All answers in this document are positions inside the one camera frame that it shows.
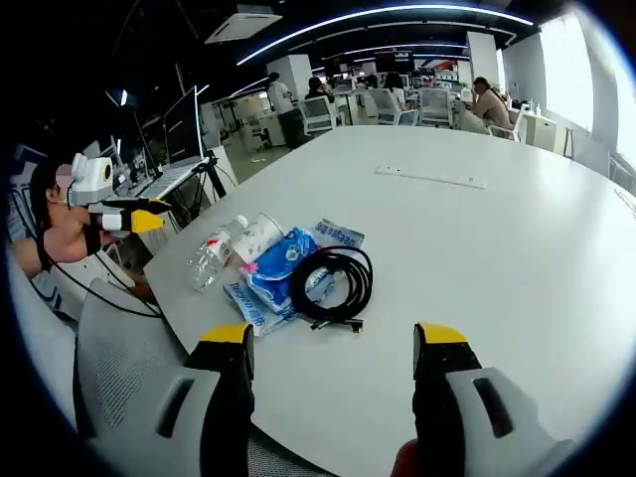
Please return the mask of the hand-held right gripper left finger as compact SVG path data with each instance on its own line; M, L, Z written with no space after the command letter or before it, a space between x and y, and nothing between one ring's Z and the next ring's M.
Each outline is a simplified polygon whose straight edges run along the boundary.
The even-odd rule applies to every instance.
M253 368L251 325L213 328L130 399L99 454L118 476L246 475Z

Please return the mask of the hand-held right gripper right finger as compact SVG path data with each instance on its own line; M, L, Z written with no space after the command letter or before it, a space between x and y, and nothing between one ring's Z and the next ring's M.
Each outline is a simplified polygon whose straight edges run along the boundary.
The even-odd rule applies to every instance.
M570 454L541 426L535 402L466 337L444 325L413 329L412 411L427 476L548 476Z

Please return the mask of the person's right hand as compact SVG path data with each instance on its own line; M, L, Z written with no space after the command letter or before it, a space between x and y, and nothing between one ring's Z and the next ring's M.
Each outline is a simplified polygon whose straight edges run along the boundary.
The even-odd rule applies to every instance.
M397 452L391 477L419 477L421 475L418 457L418 442L412 439Z

